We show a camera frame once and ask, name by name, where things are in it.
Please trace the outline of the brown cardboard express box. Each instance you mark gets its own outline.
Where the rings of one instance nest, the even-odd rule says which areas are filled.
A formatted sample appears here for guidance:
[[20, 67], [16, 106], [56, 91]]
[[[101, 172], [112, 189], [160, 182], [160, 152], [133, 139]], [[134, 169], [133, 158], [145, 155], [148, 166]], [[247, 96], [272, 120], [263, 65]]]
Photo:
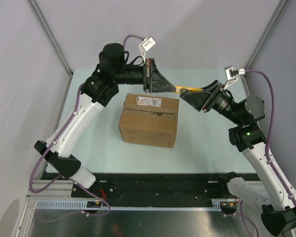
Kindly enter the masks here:
[[[138, 106], [135, 97], [161, 98], [161, 107]], [[124, 142], [173, 148], [177, 136], [179, 99], [128, 93], [119, 131]]]

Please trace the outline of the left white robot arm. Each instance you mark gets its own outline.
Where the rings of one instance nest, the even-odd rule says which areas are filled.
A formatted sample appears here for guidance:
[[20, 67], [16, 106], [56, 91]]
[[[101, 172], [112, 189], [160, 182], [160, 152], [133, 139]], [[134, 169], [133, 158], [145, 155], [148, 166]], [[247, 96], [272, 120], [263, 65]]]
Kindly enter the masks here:
[[72, 150], [93, 118], [119, 92], [120, 84], [142, 85], [145, 92], [176, 92], [148, 58], [141, 65], [128, 63], [129, 52], [119, 43], [109, 43], [99, 54], [92, 75], [78, 88], [71, 113], [46, 140], [36, 141], [34, 148], [59, 174], [82, 185], [82, 192], [92, 198], [98, 194], [96, 177], [72, 155]]

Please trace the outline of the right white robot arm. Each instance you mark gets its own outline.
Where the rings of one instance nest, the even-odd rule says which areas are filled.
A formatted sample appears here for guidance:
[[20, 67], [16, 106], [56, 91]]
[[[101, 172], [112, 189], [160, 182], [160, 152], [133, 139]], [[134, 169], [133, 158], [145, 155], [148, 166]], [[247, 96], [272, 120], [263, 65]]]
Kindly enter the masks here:
[[273, 236], [296, 228], [296, 190], [284, 176], [257, 124], [265, 117], [264, 101], [249, 96], [235, 102], [217, 80], [198, 90], [181, 89], [180, 98], [199, 112], [215, 110], [236, 125], [228, 131], [229, 141], [251, 164], [265, 188], [261, 192], [240, 175], [230, 172], [219, 178], [219, 195], [236, 196], [257, 210]]

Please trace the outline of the yellow utility knife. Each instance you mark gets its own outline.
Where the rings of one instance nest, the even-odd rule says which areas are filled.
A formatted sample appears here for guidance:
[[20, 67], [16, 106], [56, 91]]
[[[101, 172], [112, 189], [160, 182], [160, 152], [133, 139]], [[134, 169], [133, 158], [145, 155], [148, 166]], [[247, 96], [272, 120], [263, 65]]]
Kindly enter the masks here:
[[189, 93], [189, 92], [201, 92], [203, 91], [203, 88], [197, 88], [197, 87], [187, 87], [187, 86], [178, 86], [175, 85], [172, 92], [173, 93]]

